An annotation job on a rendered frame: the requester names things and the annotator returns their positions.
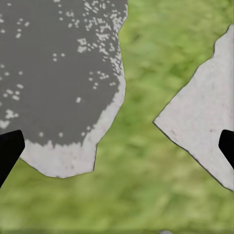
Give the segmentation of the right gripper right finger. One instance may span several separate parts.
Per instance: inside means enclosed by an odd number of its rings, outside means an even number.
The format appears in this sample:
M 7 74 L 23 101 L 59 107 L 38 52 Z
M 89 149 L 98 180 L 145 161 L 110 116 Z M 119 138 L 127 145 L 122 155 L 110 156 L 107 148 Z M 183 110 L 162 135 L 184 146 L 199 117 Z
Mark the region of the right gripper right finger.
M 219 148 L 234 168 L 234 132 L 222 130 L 219 139 Z

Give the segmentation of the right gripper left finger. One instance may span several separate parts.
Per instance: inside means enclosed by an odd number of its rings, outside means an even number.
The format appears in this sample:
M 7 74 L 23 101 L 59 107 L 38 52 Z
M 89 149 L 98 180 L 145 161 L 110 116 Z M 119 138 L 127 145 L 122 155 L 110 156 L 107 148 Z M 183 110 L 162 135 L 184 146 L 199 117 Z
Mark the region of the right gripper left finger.
M 0 135 L 0 188 L 25 149 L 21 130 Z

